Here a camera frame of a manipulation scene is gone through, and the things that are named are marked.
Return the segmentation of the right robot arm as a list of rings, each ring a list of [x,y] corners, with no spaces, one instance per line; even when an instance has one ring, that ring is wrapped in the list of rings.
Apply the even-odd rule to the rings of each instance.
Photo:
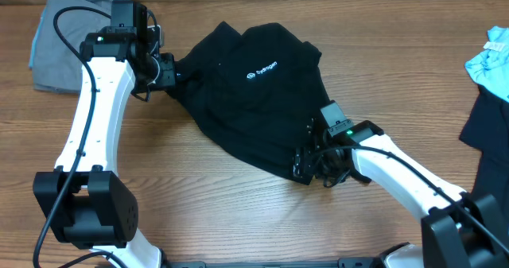
[[[355,124],[339,105],[319,110],[310,142],[293,159],[296,178],[315,177],[326,188],[352,177],[375,182],[419,222],[422,243],[400,243],[373,258],[346,258],[340,267],[503,268],[508,233],[493,196],[473,197],[431,173],[399,149],[371,121]]]

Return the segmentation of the black Sydrogen t-shirt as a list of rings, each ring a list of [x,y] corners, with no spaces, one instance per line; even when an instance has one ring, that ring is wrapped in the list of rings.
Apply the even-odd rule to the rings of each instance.
[[[167,93],[231,156],[308,185],[310,177],[294,176],[293,159],[329,101],[320,58],[279,23],[239,33],[223,21],[175,63],[177,85]]]

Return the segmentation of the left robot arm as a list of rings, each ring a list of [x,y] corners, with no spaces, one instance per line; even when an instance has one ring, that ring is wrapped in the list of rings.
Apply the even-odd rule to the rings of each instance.
[[[175,88],[174,59],[160,53],[161,27],[143,4],[115,0],[108,18],[73,49],[83,77],[72,128],[54,169],[33,181],[42,232],[113,267],[167,267],[164,251],[139,230],[138,202],[119,179],[117,152],[128,99]]]

